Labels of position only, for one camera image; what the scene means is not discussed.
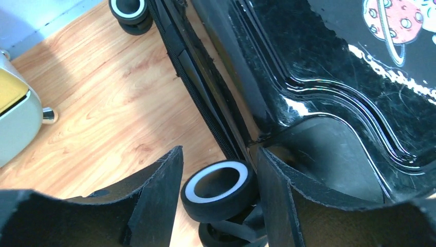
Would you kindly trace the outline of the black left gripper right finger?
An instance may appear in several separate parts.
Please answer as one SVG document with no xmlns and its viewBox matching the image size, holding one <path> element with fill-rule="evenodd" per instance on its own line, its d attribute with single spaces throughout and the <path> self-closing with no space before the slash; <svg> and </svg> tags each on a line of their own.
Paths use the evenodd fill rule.
<svg viewBox="0 0 436 247">
<path fill-rule="evenodd" d="M 270 246 L 435 246 L 435 200 L 372 204 L 307 177 L 264 148 L 257 175 Z"/>
</svg>

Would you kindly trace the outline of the astronaut print suitcase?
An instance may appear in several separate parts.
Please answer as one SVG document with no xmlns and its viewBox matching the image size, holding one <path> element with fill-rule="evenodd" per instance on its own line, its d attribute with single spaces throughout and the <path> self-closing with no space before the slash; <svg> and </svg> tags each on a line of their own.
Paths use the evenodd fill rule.
<svg viewBox="0 0 436 247">
<path fill-rule="evenodd" d="M 156 25 L 225 155 L 180 191 L 203 246 L 270 246 L 257 150 L 372 204 L 435 200 L 435 1 L 109 1 Z"/>
</svg>

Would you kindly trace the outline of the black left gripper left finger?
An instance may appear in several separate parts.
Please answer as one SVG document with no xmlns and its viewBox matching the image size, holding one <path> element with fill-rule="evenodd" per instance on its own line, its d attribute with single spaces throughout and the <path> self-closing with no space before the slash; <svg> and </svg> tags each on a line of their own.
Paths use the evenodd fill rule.
<svg viewBox="0 0 436 247">
<path fill-rule="evenodd" d="M 169 246 L 184 167 L 181 146 L 87 197 L 1 190 L 1 246 Z"/>
</svg>

